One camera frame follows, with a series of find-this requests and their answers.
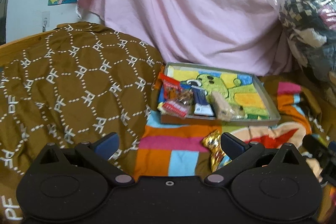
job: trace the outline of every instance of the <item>cartoon frog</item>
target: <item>cartoon frog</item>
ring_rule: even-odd
[[[186,81],[188,85],[196,85],[207,91],[207,100],[213,90],[218,91],[230,103],[242,106],[248,119],[268,119],[269,114],[260,99],[253,84],[241,85],[241,80],[235,79],[235,87],[227,88],[224,81],[220,77],[210,74],[200,74],[196,79]]]

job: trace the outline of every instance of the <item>orange square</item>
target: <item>orange square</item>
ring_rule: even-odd
[[[167,176],[170,162],[170,150],[139,149],[137,152],[133,177]]]

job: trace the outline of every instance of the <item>red snack package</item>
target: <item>red snack package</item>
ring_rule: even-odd
[[[185,118],[190,111],[189,105],[183,105],[176,100],[167,100],[163,103],[162,108],[165,112],[167,112],[170,115],[178,116],[180,118]]]
[[[163,82],[163,89],[164,89],[163,97],[165,100],[175,99],[182,91],[179,81],[171,77],[168,77],[163,73],[159,73],[158,78],[161,79]]]

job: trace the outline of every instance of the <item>electrical outlet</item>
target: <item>electrical outlet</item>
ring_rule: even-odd
[[[50,11],[42,12],[42,27],[47,28],[50,24]]]

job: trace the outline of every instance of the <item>light blue square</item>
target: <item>light blue square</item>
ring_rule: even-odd
[[[194,176],[198,154],[197,151],[173,150],[170,155],[168,176]]]

